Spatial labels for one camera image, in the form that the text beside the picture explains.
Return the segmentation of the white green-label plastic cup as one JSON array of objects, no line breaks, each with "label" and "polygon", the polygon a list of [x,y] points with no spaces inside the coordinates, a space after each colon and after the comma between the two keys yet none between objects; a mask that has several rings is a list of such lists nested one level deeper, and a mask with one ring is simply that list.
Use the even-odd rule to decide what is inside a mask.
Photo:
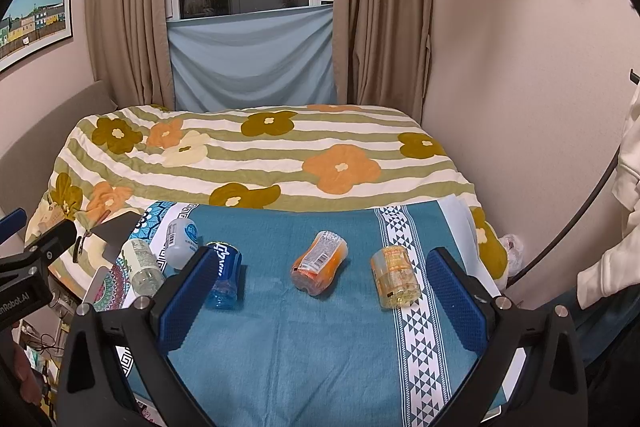
[{"label": "white green-label plastic cup", "polygon": [[156,257],[143,239],[128,239],[122,245],[129,280],[137,296],[153,297],[165,282]]}]

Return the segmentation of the blue label plastic cup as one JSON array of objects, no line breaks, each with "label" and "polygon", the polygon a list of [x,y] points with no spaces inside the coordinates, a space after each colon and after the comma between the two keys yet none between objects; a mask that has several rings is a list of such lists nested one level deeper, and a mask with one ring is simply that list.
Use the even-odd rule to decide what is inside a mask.
[{"label": "blue label plastic cup", "polygon": [[208,309],[233,309],[238,301],[242,254],[224,242],[209,242],[207,246],[218,258],[218,272],[205,306]]}]

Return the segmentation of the orange label plastic cup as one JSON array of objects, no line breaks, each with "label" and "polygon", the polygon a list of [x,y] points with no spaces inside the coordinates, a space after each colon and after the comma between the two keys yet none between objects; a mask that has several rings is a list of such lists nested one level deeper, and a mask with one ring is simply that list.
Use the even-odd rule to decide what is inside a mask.
[{"label": "orange label plastic cup", "polygon": [[332,284],[338,268],[348,255],[342,236],[320,231],[310,247],[293,263],[291,279],[300,291],[317,297]]}]

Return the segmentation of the yellow label plastic cup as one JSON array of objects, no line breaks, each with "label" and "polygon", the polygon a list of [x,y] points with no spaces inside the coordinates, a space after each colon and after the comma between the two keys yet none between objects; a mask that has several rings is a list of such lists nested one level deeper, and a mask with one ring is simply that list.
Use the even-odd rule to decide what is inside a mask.
[{"label": "yellow label plastic cup", "polygon": [[405,308],[419,300],[421,288],[404,246],[381,248],[371,257],[370,265],[383,309]]}]

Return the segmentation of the grey bed headboard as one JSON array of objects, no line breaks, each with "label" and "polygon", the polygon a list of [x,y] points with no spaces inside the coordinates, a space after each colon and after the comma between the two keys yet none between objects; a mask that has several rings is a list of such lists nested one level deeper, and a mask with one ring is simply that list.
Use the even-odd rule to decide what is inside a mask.
[{"label": "grey bed headboard", "polygon": [[96,81],[44,116],[1,156],[1,210],[22,208],[36,215],[35,235],[63,217],[60,204],[48,202],[49,180],[58,153],[78,122],[112,113],[117,105],[105,84]]}]

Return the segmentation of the small white plastic bottle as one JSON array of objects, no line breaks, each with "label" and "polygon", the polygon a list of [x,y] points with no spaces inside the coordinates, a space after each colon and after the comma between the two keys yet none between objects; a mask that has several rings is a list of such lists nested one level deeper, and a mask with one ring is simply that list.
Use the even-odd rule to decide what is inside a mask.
[{"label": "small white plastic bottle", "polygon": [[172,269],[182,270],[198,250],[198,229],[189,218],[169,222],[166,232],[165,259]]}]

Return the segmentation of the floral striped quilt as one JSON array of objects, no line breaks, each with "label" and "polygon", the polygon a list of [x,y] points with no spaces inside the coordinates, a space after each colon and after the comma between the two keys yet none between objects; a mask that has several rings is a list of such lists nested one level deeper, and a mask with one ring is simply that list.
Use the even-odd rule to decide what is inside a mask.
[{"label": "floral striped quilt", "polygon": [[152,202],[345,211],[454,195],[469,206],[480,259],[498,285],[508,255],[473,184],[442,144],[397,109],[274,106],[217,113],[131,106],[81,118],[38,184],[26,228],[85,231]]}]

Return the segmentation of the teal patterned table cloth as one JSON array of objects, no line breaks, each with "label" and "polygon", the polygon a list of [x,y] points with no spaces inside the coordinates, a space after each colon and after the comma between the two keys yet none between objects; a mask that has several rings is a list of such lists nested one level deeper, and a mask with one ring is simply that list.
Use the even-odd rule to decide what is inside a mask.
[{"label": "teal patterned table cloth", "polygon": [[[431,285],[405,309],[385,310],[371,257],[404,246],[418,279],[428,253],[480,264],[475,223],[461,200],[342,212],[285,212],[154,202],[132,235],[164,252],[171,220],[191,219],[204,243],[242,254],[233,309],[201,309],[172,365],[219,426],[426,426],[475,362]],[[297,289],[293,263],[320,231],[348,255],[317,297]]]}]

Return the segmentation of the framed houses picture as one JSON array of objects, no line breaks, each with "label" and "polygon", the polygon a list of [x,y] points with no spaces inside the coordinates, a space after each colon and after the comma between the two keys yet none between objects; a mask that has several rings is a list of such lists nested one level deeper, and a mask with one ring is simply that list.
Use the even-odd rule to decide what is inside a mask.
[{"label": "framed houses picture", "polygon": [[1,19],[0,70],[72,37],[72,0],[13,0]]}]

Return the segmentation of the left beige curtain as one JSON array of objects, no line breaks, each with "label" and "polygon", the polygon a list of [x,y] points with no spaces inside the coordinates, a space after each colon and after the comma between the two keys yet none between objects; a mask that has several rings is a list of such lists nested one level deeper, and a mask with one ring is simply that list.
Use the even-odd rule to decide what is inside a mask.
[{"label": "left beige curtain", "polygon": [[120,107],[175,106],[165,0],[85,0],[93,77]]}]

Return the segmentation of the beige curtain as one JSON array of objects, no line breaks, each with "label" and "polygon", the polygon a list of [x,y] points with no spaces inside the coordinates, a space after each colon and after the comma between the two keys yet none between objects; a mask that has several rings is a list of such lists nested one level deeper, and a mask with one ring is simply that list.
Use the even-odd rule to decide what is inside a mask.
[{"label": "beige curtain", "polygon": [[420,121],[431,62],[433,0],[334,0],[337,100],[396,108]]},{"label": "beige curtain", "polygon": [[120,107],[175,106],[165,0],[85,0],[93,77]]}]

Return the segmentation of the light blue hanging cloth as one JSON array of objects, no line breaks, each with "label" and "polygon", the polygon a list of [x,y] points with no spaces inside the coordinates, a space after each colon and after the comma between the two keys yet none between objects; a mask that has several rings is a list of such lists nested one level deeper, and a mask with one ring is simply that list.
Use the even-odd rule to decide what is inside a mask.
[{"label": "light blue hanging cloth", "polygon": [[333,104],[332,34],[331,5],[171,20],[176,107]]}]

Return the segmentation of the right beige curtain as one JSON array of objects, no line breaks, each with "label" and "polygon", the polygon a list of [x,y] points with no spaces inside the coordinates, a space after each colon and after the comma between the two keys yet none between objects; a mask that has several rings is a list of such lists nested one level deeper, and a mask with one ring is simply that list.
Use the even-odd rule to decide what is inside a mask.
[{"label": "right beige curtain", "polygon": [[433,0],[334,0],[337,100],[396,108],[420,121],[431,62]]}]

